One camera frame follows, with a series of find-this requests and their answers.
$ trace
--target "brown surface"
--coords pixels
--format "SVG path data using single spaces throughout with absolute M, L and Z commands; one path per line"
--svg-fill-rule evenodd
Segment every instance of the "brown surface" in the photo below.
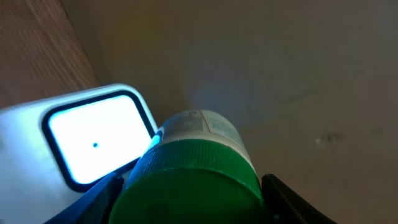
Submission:
M 0 108 L 96 86 L 59 1 L 0 1 Z
M 339 223 L 397 223 L 398 4 L 64 0 L 103 83 L 160 124 L 187 108 L 237 125 L 273 173 Z

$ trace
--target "screen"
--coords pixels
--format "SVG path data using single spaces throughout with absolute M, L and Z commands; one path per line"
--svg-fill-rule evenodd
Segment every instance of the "screen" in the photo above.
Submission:
M 126 95 L 56 112 L 49 127 L 79 184 L 92 183 L 137 159 L 150 144 L 136 105 Z

